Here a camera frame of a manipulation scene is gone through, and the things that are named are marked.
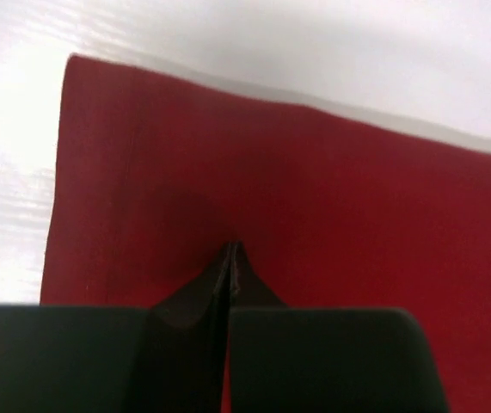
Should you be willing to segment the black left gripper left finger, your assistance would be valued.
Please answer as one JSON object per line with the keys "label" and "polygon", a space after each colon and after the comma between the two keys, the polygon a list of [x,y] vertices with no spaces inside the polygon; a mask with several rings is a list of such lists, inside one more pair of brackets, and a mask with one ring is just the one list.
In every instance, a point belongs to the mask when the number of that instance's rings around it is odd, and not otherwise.
{"label": "black left gripper left finger", "polygon": [[0,305],[0,412],[217,412],[231,245],[151,308]]}

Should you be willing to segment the red t shirt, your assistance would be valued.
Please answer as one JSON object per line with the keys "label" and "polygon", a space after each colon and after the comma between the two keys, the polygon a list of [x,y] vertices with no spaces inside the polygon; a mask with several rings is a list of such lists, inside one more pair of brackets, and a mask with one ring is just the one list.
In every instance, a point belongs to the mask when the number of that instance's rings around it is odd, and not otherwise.
{"label": "red t shirt", "polygon": [[231,240],[289,305],[409,310],[491,412],[491,154],[72,56],[41,302],[154,305]]}

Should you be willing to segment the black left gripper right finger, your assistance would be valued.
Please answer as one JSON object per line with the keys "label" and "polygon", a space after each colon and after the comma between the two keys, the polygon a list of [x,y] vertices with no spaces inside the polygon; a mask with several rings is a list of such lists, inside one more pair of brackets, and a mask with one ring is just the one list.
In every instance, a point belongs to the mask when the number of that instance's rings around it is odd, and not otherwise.
{"label": "black left gripper right finger", "polygon": [[427,338],[398,308],[293,308],[230,256],[230,407],[235,412],[445,412]]}

